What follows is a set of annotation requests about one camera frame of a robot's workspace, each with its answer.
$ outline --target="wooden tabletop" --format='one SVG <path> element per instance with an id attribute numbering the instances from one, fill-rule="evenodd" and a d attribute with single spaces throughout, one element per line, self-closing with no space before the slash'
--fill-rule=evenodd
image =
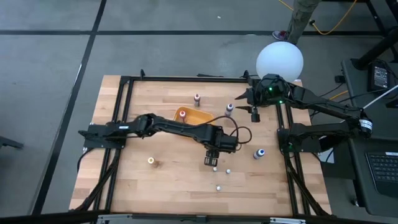
<path id="1" fill-rule="evenodd" d="M 104 76 L 93 115 L 94 123 L 105 124 L 111 120 L 119 80 L 120 76 Z M 214 117 L 221 116 L 228 103 L 246 105 L 246 100 L 234 100 L 246 88 L 248 85 L 245 83 L 135 81 L 127 121 L 146 113 L 173 119 L 180 106 L 194 107 L 193 95 L 196 93 L 201 95 L 200 110 Z M 307 110 L 292 111 L 296 123 L 310 124 Z M 190 138 L 156 133 L 150 138 L 128 139 L 121 154 L 111 211 L 291 215 L 284 158 L 278 150 L 276 137 L 278 121 L 275 106 L 259 108 L 259 114 L 261 122 L 252 123 L 246 111 L 233 111 L 232 117 L 238 126 L 249 127 L 253 138 L 236 153 L 220 153 L 218 172 L 203 164 L 206 150 Z M 217 120 L 216 124 L 222 125 L 225 133 L 234 129 L 227 119 Z M 244 129 L 239 130 L 240 141 L 248 137 Z M 266 155 L 255 160 L 253 154 L 258 149 L 264 149 Z M 79 206 L 93 190 L 100 175 L 103 154 L 104 149 L 95 149 L 82 160 L 70 208 Z M 307 188 L 322 208 L 330 212 L 319 161 L 309 153 L 301 153 L 300 156 Z M 155 168 L 148 164 L 149 157 L 155 158 L 160 165 Z M 230 169 L 231 173 L 226 174 L 226 169 Z M 217 185 L 221 186 L 221 191 L 216 190 Z M 104 207 L 107 191 L 105 187 L 100 208 Z M 296 187 L 298 207 L 302 211 L 299 192 Z"/>

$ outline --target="yellow cable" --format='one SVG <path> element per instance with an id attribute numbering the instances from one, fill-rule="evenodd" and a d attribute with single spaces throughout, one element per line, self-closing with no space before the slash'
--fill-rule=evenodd
<path id="1" fill-rule="evenodd" d="M 284 4 L 286 7 L 288 7 L 290 10 L 293 11 L 293 8 L 291 8 L 288 4 L 284 3 L 282 0 L 278 0 L 280 3 Z M 320 31 L 317 27 L 317 25 L 315 25 L 315 23 L 312 24 L 312 26 L 314 26 L 314 28 L 318 31 L 318 33 L 320 33 L 321 35 L 328 35 L 331 32 L 333 32 L 338 26 L 340 26 L 341 22 L 343 22 L 343 20 L 345 19 L 345 17 L 348 15 L 348 13 L 352 10 L 352 8 L 354 7 L 355 3 L 357 0 L 354 0 L 354 2 L 352 3 L 351 7 L 349 7 L 349 9 L 347 10 L 346 14 L 340 19 L 340 21 L 334 26 L 334 28 L 332 28 L 331 31 L 323 33 L 322 31 Z"/>
<path id="2" fill-rule="evenodd" d="M 348 93 L 348 90 L 346 90 L 346 91 L 344 91 L 344 92 L 342 92 L 342 93 L 339 93 L 339 94 L 337 94 L 336 96 L 332 96 L 331 98 L 329 98 L 329 100 L 332 100 L 332 99 L 334 99 L 334 98 L 337 98 L 337 97 L 339 97 L 339 96 L 341 96 L 341 95 L 343 95 L 343 94 L 345 94 L 345 93 Z"/>

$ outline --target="white globe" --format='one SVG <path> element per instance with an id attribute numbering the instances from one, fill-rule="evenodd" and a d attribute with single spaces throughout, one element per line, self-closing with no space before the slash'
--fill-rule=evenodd
<path id="1" fill-rule="evenodd" d="M 276 74 L 292 82 L 301 74 L 303 65 L 303 55 L 295 45 L 288 42 L 274 42 L 260 52 L 256 69 L 260 78 L 267 74 Z"/>

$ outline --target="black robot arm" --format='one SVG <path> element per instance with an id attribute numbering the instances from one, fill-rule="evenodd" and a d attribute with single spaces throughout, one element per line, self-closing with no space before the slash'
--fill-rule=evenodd
<path id="1" fill-rule="evenodd" d="M 278 129 L 279 142 L 289 152 L 322 152 L 342 140 L 362 136 L 370 138 L 372 121 L 362 108 L 352 107 L 316 96 L 312 91 L 285 81 L 278 75 L 246 76 L 251 88 L 239 99 L 247 99 L 250 106 L 237 108 L 252 114 L 252 122 L 259 122 L 258 107 L 285 103 L 301 110 L 311 109 L 344 121 L 337 124 L 306 126 L 294 123 L 289 129 Z"/>
<path id="2" fill-rule="evenodd" d="M 128 123 L 92 124 L 87 131 L 79 131 L 79 133 L 85 137 L 85 147 L 87 148 L 121 149 L 126 143 L 126 138 L 150 137 L 158 131 L 190 137 L 203 144 L 207 149 L 205 165 L 208 166 L 217 166 L 220 152 L 236 152 L 238 145 L 238 138 L 225 134 L 222 126 L 180 123 L 156 116 L 153 113 L 140 115 Z"/>

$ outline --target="concrete floor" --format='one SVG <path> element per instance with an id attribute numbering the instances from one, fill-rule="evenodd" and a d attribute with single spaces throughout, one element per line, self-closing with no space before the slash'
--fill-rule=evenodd
<path id="1" fill-rule="evenodd" d="M 100 2 L 0 0 L 0 30 L 91 30 Z M 383 1 L 373 3 L 387 27 L 397 25 Z M 328 30 L 349 6 L 322 2 L 313 18 Z M 285 29 L 290 17 L 291 11 L 277 0 L 113 0 L 106 4 L 99 29 L 276 30 Z M 377 30 L 377 26 L 367 7 L 357 4 L 338 30 Z M 336 87 L 333 77 L 340 74 L 340 62 L 360 57 L 379 40 L 302 37 L 298 47 L 305 61 L 300 77 L 304 86 L 316 94 Z M 0 150 L 0 217 L 30 212 L 87 41 L 87 35 L 0 35 L 0 136 L 25 144 L 21 151 L 8 147 Z M 137 75 L 144 69 L 147 75 L 238 77 L 244 70 L 256 72 L 258 53 L 273 41 L 266 35 L 97 36 L 43 212 L 68 210 L 83 144 L 77 131 L 91 121 L 103 75 Z M 389 52 L 382 57 L 391 59 Z M 324 115 L 313 119 L 314 123 L 330 121 L 332 118 Z M 333 214 L 338 217 L 398 222 L 370 216 L 363 208 L 352 206 L 351 182 L 325 181 Z"/>

